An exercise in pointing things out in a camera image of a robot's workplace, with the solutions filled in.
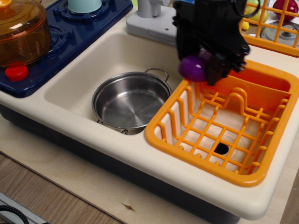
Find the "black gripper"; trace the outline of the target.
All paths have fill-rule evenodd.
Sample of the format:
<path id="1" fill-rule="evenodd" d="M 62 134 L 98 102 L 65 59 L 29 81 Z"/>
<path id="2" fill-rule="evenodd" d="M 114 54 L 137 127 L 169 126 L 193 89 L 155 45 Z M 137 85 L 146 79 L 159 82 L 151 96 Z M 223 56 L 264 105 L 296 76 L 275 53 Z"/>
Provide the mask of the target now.
<path id="1" fill-rule="evenodd" d="M 175 1 L 176 46 L 182 61 L 198 55 L 201 48 L 212 57 L 206 68 L 208 86 L 214 86 L 232 71 L 244 70 L 250 48 L 239 32 L 247 0 Z"/>

